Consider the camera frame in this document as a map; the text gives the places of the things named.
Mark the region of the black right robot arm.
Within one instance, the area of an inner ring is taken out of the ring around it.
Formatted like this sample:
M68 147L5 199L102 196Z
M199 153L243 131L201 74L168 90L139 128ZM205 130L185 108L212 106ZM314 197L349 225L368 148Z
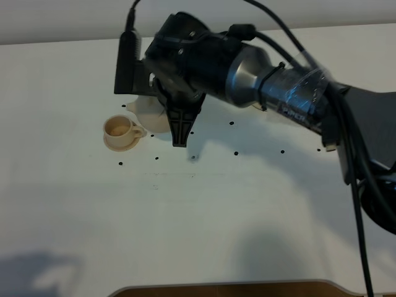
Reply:
M184 12L170 15L145 52L173 145L185 147L203 100L258 104L319 134L338 152L353 198L377 225L395 232L395 94L332 82L300 49L299 62L251 24L214 33Z

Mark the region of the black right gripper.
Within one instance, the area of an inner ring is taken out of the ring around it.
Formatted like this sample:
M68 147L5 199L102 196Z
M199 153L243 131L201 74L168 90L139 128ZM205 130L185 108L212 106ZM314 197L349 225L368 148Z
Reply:
M153 88L164 107L172 145L186 147L206 94L224 100L232 62L244 48L233 37L213 33L193 15L171 14L143 59L155 75Z

